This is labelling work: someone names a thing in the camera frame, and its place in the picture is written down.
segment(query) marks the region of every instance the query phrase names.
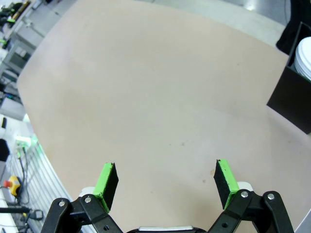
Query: black box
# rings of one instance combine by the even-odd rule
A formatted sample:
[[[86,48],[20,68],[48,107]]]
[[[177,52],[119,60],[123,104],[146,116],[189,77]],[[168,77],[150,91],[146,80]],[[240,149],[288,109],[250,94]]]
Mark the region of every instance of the black box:
[[[267,105],[303,132],[311,133],[311,81],[294,68],[299,42],[311,36],[311,27],[301,23],[284,71]]]

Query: screw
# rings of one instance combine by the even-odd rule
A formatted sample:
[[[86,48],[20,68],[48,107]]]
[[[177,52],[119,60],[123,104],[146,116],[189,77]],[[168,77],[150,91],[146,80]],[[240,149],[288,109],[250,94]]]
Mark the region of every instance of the screw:
[[[268,199],[273,200],[274,199],[274,195],[272,193],[268,194]]]
[[[58,204],[60,207],[63,207],[65,205],[65,202],[62,200],[61,202],[59,202]]]
[[[246,191],[241,192],[241,196],[242,196],[243,198],[248,197],[248,192],[246,192]]]
[[[91,202],[91,198],[90,197],[87,197],[87,198],[85,198],[85,200],[84,200],[86,203],[89,203],[89,202]]]

